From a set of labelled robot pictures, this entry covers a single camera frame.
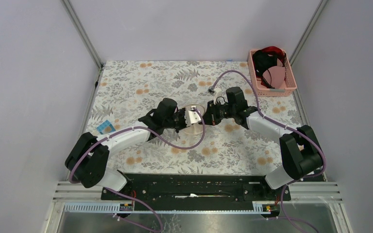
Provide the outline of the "white mesh laundry bag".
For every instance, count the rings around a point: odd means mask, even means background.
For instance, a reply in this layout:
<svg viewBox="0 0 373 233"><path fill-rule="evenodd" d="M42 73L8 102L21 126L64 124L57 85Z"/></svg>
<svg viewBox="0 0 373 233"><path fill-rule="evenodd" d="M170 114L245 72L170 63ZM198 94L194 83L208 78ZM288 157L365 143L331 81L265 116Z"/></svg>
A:
<svg viewBox="0 0 373 233"><path fill-rule="evenodd" d="M196 109L202 116L205 113L205 108L202 105L190 104L183 107L185 109L186 128L182 129L181 132L187 135L199 135L203 132L203 125L201 118L198 116Z"/></svg>

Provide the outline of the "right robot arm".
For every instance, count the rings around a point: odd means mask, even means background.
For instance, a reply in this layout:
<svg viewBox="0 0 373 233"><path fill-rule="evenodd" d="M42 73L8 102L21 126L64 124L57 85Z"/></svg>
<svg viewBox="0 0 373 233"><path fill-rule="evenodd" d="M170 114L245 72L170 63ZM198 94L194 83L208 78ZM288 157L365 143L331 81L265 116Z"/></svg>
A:
<svg viewBox="0 0 373 233"><path fill-rule="evenodd" d="M278 194L278 188L323 167L320 147L311 127L304 125L291 129L269 120L261 115L257 107L248 105L240 87L228 88L226 97L221 101L221 95L215 88L209 88L208 92L213 100L207 103L203 116L205 125L215 126L231 118L237 125L258 132L280 146L281 166L264 176L263 184L259 187L263 199L273 199Z"/></svg>

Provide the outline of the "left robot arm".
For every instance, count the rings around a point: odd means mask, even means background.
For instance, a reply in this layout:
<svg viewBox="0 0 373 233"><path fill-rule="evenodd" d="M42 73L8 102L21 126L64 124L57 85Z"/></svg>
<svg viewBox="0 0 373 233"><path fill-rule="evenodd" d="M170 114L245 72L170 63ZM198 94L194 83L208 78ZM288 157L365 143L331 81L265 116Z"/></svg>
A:
<svg viewBox="0 0 373 233"><path fill-rule="evenodd" d="M162 135L165 129L178 132L187 126L186 108L179 109L175 100L164 98L133 126L99 136L86 132L79 137L65 161L70 171L68 180L85 188L100 186L112 189L117 198L124 200L130 196L131 187L121 172L107 168L109 156L148 142Z"/></svg>

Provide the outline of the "black and red bra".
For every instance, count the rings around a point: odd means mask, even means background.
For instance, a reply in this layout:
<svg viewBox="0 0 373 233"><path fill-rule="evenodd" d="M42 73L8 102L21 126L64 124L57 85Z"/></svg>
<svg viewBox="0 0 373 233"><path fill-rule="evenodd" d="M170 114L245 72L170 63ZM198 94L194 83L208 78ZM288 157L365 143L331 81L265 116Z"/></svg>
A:
<svg viewBox="0 0 373 233"><path fill-rule="evenodd" d="M280 89L287 76L287 55L278 47L269 46L252 55L255 75L266 88Z"/></svg>

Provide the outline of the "floral tablecloth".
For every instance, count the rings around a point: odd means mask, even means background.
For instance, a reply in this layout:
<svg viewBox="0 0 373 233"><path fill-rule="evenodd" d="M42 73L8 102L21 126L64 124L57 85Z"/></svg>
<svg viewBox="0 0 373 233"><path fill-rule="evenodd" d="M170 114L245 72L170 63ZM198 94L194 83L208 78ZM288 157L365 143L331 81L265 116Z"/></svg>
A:
<svg viewBox="0 0 373 233"><path fill-rule="evenodd" d="M222 91L238 86L250 106L260 105L267 116L284 124L302 125L293 96L255 100L246 62L108 61L106 62L86 131L109 120L116 130L134 122L171 98L183 108L207 106L208 88ZM134 145L109 156L110 169L131 173L266 175L281 165L280 147L260 133L248 131L232 119L205 134L187 135L165 130L161 139Z"/></svg>

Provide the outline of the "colourful toy block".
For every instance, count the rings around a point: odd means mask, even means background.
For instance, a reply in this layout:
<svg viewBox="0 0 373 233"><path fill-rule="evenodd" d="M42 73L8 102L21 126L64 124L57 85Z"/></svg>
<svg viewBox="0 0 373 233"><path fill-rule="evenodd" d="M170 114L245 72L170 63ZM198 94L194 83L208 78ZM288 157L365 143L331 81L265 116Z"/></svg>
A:
<svg viewBox="0 0 373 233"><path fill-rule="evenodd" d="M111 132L114 132L115 130L116 129L114 128L114 126L112 125L112 123L109 120L104 121L102 124L100 124L97 127L97 131L100 134L111 133Z"/></svg>

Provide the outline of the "pink plastic basket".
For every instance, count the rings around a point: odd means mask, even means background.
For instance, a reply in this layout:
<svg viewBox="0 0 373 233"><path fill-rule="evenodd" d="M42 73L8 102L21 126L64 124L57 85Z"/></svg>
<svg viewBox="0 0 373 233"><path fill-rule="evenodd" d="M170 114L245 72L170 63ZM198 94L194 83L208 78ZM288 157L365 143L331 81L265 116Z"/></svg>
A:
<svg viewBox="0 0 373 233"><path fill-rule="evenodd" d="M259 96L289 96L297 88L287 53L276 46L251 50L248 67L252 86Z"/></svg>

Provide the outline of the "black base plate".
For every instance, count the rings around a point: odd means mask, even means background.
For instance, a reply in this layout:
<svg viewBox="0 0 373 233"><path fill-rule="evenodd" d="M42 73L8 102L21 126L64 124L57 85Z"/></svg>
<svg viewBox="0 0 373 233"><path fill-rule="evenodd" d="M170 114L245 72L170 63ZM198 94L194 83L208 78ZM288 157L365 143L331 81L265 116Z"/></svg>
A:
<svg viewBox="0 0 373 233"><path fill-rule="evenodd" d="M295 200L294 188L268 189L261 176L128 173L117 195L101 189L101 200L128 201L135 211L253 211L253 203Z"/></svg>

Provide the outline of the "aluminium front rail frame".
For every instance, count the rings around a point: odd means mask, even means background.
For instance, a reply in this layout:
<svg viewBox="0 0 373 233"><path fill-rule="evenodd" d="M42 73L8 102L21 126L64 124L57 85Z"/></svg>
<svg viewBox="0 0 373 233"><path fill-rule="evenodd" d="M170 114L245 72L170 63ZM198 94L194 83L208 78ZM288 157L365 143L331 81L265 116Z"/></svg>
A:
<svg viewBox="0 0 373 233"><path fill-rule="evenodd" d="M284 194L277 194L271 200L261 200L254 196L246 198L248 191L242 191L239 196L231 195L188 195L163 194L157 197L148 197L149 192L142 190L139 200L151 206L148 209L142 204L135 204L132 213L155 211L160 214L180 213L180 214L264 214L266 207L290 204L324 204L329 208L334 220L335 227L339 233L351 233L352 227L347 217L343 200L341 198L338 185L335 182L301 182L291 184L284 191ZM117 213L123 204L131 203L130 199L125 199L115 195L110 191L105 191L101 187L85 189L78 184L70 184L62 181L58 183L53 204L50 208L46 226L43 232L55 233L60 227L63 212L87 211L100 213Z"/></svg>

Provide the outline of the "right aluminium corner post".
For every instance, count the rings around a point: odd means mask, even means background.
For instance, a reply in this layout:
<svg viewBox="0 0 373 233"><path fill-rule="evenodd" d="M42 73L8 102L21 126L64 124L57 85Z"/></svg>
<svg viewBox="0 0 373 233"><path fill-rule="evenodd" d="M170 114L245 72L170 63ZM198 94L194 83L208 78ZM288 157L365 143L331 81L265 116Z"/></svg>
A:
<svg viewBox="0 0 373 233"><path fill-rule="evenodd" d="M297 60L303 46L305 45L307 39L309 38L310 34L312 33L316 23L318 22L318 20L320 19L320 16L321 14L323 13L323 11L325 10L327 4L329 3L330 1L329 0L320 0L316 10L314 11L309 23L307 24L297 46L295 47L294 49L294 52L292 53L289 61L290 61L290 64L293 65L295 63L295 61Z"/></svg>

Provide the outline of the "aluminium corner post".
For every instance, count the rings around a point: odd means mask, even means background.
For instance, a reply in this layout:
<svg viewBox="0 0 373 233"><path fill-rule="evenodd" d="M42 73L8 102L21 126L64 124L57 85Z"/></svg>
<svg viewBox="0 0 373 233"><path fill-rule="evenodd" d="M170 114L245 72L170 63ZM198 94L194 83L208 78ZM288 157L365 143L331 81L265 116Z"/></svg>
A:
<svg viewBox="0 0 373 233"><path fill-rule="evenodd" d="M89 52L89 55L95 65L97 66L98 69L103 68L103 62L97 53L93 43L91 42L81 20L79 19L79 16L77 12L75 11L73 4L70 0L60 0L60 2L63 4L65 11L67 15L69 16L72 24L74 25L79 37L81 38L85 48Z"/></svg>
<svg viewBox="0 0 373 233"><path fill-rule="evenodd" d="M323 11L325 10L327 4L329 3L330 1L329 0L320 0L316 10L314 11L309 23L307 24L297 46L295 47L294 49L294 52L292 53L289 61L290 61L290 64L293 65L295 63L295 61L297 60L303 46L305 45L307 39L309 38L310 34L312 33L316 23L318 22L318 20L320 19L320 16L321 14L323 13Z"/></svg>

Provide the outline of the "left aluminium corner post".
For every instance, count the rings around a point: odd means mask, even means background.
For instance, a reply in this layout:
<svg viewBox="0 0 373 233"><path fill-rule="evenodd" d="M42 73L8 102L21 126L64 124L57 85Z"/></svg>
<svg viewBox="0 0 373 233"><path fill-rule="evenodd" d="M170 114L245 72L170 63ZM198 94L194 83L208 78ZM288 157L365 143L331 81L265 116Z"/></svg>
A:
<svg viewBox="0 0 373 233"><path fill-rule="evenodd" d="M89 55L95 65L97 66L98 69L103 68L103 62L97 53L93 43L91 42L81 20L79 19L79 16L77 12L75 11L73 4L70 0L60 0L60 2L63 4L65 11L67 15L69 16L72 24L74 25L79 37L81 38L85 48L89 52Z"/></svg>

